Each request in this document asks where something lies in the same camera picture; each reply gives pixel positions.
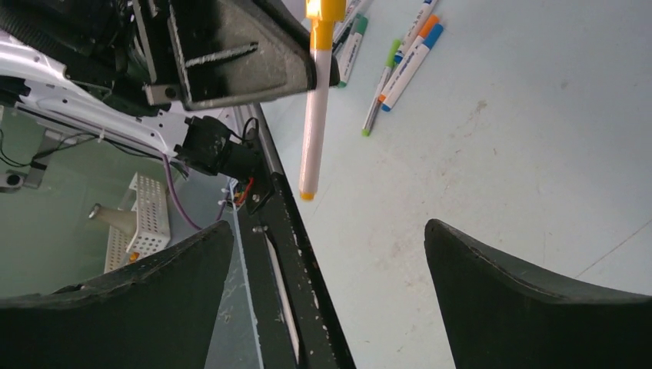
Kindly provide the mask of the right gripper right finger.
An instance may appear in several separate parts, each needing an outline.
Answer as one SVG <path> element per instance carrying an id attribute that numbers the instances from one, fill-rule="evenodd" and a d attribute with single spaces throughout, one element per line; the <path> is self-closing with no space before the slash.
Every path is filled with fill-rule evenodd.
<path id="1" fill-rule="evenodd" d="M 649 368 L 651 298 L 557 274 L 438 219 L 424 250 L 458 368 Z"/>

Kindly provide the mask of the yellow pen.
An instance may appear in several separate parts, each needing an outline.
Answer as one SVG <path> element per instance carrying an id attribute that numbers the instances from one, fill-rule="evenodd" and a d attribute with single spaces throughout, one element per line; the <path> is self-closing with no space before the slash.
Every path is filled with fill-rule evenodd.
<path id="1" fill-rule="evenodd" d="M 331 80 L 334 26 L 336 22 L 344 20 L 345 12 L 345 1 L 306 2 L 306 17 L 311 20 L 310 53 L 316 70 L 316 85 L 307 93 L 305 109 L 298 185 L 300 199 L 304 201 L 313 200 L 318 191 Z"/>

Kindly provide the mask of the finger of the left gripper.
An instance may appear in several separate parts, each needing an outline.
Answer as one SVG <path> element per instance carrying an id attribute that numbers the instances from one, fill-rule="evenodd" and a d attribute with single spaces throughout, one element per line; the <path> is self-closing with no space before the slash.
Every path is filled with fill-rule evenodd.
<path id="1" fill-rule="evenodd" d="M 150 105 L 199 111 L 314 90 L 309 48 L 309 31 L 284 1 L 142 3 Z"/>

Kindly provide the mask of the large blue marker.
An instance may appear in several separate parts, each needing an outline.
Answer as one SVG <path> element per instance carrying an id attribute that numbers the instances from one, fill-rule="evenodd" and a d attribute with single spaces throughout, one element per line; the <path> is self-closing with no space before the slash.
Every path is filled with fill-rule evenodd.
<path id="1" fill-rule="evenodd" d="M 394 63 L 396 65 L 398 65 L 404 58 L 407 50 L 416 39 L 419 31 L 425 25 L 436 4 L 437 0 L 423 0 L 421 3 L 421 7 L 419 8 L 414 20 L 411 22 L 410 28 L 402 38 L 401 44 L 394 54 Z"/>

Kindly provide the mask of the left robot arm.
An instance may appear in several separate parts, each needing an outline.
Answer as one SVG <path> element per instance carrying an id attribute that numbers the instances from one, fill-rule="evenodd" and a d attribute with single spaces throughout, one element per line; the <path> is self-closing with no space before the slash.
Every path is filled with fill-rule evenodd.
<path id="1" fill-rule="evenodd" d="M 261 152 L 217 118 L 314 91 L 308 30 L 281 1 L 3 1 L 1 102 L 95 123 L 206 175 L 248 178 Z"/>

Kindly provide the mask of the light green pen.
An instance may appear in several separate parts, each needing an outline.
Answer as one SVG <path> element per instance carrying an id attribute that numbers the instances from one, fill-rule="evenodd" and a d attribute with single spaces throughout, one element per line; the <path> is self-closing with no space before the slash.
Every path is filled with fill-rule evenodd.
<path id="1" fill-rule="evenodd" d="M 384 86 L 387 84 L 389 78 L 391 77 L 391 73 L 394 70 L 395 66 L 395 61 L 394 61 L 394 55 L 398 48 L 401 45 L 401 40 L 400 39 L 395 39 L 393 40 L 390 50 L 388 52 L 388 56 L 386 57 L 385 63 L 384 63 L 384 68 L 381 73 L 381 77 L 379 79 L 378 85 L 374 91 L 373 99 L 371 106 L 368 110 L 363 128 L 361 130 L 361 133 L 364 137 L 369 137 L 372 131 L 372 128 L 374 126 L 375 119 L 378 115 L 378 111 L 381 106 L 381 102 L 379 100 L 381 92 L 384 88 Z"/>

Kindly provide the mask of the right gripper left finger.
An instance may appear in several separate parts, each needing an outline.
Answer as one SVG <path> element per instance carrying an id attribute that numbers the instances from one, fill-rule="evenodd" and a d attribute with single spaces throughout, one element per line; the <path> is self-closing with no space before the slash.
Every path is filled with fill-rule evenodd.
<path id="1" fill-rule="evenodd" d="M 1 301 L 3 368 L 202 368 L 234 233 L 220 221 L 51 294 Z"/>

